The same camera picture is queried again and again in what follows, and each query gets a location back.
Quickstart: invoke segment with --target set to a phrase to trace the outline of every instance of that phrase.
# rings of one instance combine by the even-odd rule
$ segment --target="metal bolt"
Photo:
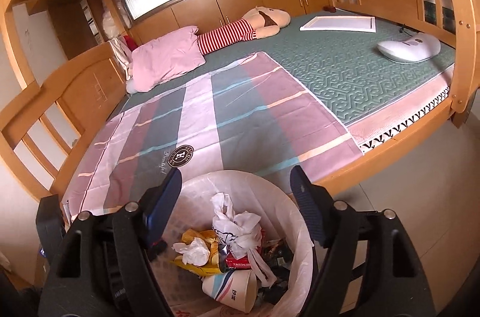
[[[78,216],[77,218],[80,220],[80,221],[85,221],[88,219],[88,217],[90,216],[90,212],[89,211],[82,211]]]
[[[344,211],[349,207],[344,201],[335,201],[333,202],[333,207],[335,207],[337,210]]]
[[[383,212],[383,215],[389,220],[393,220],[397,216],[397,214],[395,214],[395,212],[389,208]]]
[[[137,211],[137,209],[138,209],[137,202],[129,202],[125,205],[125,210],[127,210],[129,213],[133,213],[134,211]]]

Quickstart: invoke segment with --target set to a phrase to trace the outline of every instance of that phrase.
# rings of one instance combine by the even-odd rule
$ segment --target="green mattress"
[[[376,44],[383,40],[405,40],[409,36],[400,33],[399,26],[378,18],[376,33],[299,30],[319,15],[332,14],[321,12],[292,18],[290,25],[276,36],[239,42],[208,54],[206,64],[149,92],[132,95],[122,110],[262,50],[349,125],[408,94],[454,62],[455,50],[444,44],[437,56],[418,64],[398,64],[386,59]]]

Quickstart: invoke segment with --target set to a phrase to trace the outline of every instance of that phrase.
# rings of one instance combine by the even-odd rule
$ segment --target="floor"
[[[393,209],[421,257],[437,311],[460,288],[480,253],[480,135],[449,121],[387,169],[335,196],[357,211]],[[364,261],[366,242],[357,248]],[[342,311],[354,307],[361,278]]]

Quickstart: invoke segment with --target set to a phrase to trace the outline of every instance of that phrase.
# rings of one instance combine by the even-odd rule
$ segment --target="plush toy head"
[[[256,30],[257,39],[273,36],[290,23],[289,13],[266,7],[255,7],[242,18]]]

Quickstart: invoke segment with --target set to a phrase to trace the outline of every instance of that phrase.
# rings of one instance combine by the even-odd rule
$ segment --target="white frame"
[[[315,27],[310,27],[312,26],[316,21],[319,19],[370,19],[370,28],[364,28],[364,29],[359,29],[359,28],[347,28],[347,27],[321,27],[321,26],[315,26]],[[359,15],[325,15],[325,16],[316,16],[315,18],[312,18],[308,23],[304,24],[301,28],[301,31],[313,31],[313,30],[339,30],[339,31],[362,31],[366,33],[376,33],[377,29],[375,27],[375,17],[374,16],[359,16]]]

